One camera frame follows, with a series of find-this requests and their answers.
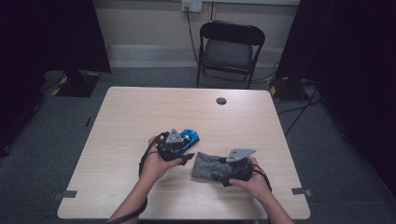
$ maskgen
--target person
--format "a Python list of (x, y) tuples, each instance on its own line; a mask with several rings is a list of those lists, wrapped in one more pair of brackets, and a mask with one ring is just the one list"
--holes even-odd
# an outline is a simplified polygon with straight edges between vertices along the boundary
[[(149, 145), (154, 138), (155, 137), (152, 137), (148, 140)], [(259, 166), (254, 157), (248, 156), (247, 158), (250, 162), (257, 165), (257, 167)], [(138, 210), (142, 204), (145, 203), (154, 184), (163, 177), (167, 170), (178, 166), (181, 162), (182, 159), (164, 161), (158, 154), (157, 148), (152, 145), (148, 151), (148, 156), (146, 157), (139, 180), (106, 223)], [(253, 172), (249, 181), (230, 179), (230, 184), (245, 189), (252, 197), (257, 199), (267, 213), (272, 224), (294, 223), (282, 205), (277, 201), (276, 197), (272, 194), (261, 175)], [(127, 219), (121, 223), (135, 224), (137, 220), (138, 216)]]

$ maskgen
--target gray carpet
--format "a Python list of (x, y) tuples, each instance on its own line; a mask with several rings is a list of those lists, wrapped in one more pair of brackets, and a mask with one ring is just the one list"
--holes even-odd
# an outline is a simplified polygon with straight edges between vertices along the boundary
[[(61, 220), (57, 217), (60, 201), (52, 197), (67, 188), (107, 89), (195, 87), (193, 67), (113, 68), (112, 72), (102, 75), (90, 98), (51, 96), (55, 86), (43, 91), (40, 109), (10, 145), (10, 155), (0, 158), (0, 223), (104, 223)], [(251, 89), (268, 90), (258, 78), (273, 72), (272, 68), (258, 68), (254, 77), (258, 83)], [(46, 85), (60, 74), (47, 73)], [(202, 88), (246, 87), (246, 83), (211, 77), (204, 77), (202, 82), (206, 84)], [(315, 85), (306, 86), (309, 94), (314, 89)], [(304, 104), (275, 101), (278, 112)], [(300, 111), (279, 115), (284, 131)], [(303, 187), (313, 192), (307, 197), (311, 217), (297, 223), (396, 223), (396, 203), (366, 159), (344, 139), (337, 119), (325, 104), (309, 106), (290, 129), (287, 141)]]

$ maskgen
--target metal bracket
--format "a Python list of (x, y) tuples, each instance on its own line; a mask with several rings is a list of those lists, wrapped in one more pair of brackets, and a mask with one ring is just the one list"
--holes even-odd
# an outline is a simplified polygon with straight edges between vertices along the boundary
[(303, 194), (305, 195), (305, 197), (310, 197), (314, 195), (311, 189), (297, 188), (297, 189), (291, 189), (291, 192), (293, 193), (293, 195)]
[(251, 155), (256, 152), (256, 149), (243, 149), (243, 148), (234, 148), (231, 150), (230, 155), (228, 155), (226, 161), (241, 161), (246, 158), (248, 155)]
[(176, 131), (175, 128), (169, 133), (168, 137), (166, 138), (166, 144), (174, 144), (174, 143), (183, 143), (184, 140), (180, 136), (180, 134)]
[(52, 196), (53, 200), (61, 200), (62, 198), (76, 198), (76, 190), (65, 190), (62, 193), (54, 193)]

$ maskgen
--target blue object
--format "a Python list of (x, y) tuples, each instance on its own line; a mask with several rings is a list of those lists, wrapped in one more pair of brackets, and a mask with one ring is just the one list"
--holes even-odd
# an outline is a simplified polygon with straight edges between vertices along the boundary
[(191, 129), (184, 130), (183, 132), (181, 132), (180, 136), (184, 140), (184, 145), (183, 147), (175, 150), (176, 154), (183, 154), (185, 151), (187, 151), (187, 149), (199, 142), (198, 133)]

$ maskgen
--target table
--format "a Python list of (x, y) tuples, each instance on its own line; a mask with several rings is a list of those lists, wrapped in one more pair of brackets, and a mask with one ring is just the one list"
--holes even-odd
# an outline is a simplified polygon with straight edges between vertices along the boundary
[[(227, 100), (225, 105), (217, 99)], [(193, 129), (202, 151), (227, 157), (232, 148), (255, 148), (273, 193), (292, 218), (310, 211), (268, 91), (113, 87), (106, 94), (67, 190), (60, 218), (109, 218), (138, 179), (138, 163), (151, 136)], [(142, 219), (265, 219), (260, 204), (238, 187), (191, 177), (195, 156), (169, 170), (148, 196)]]

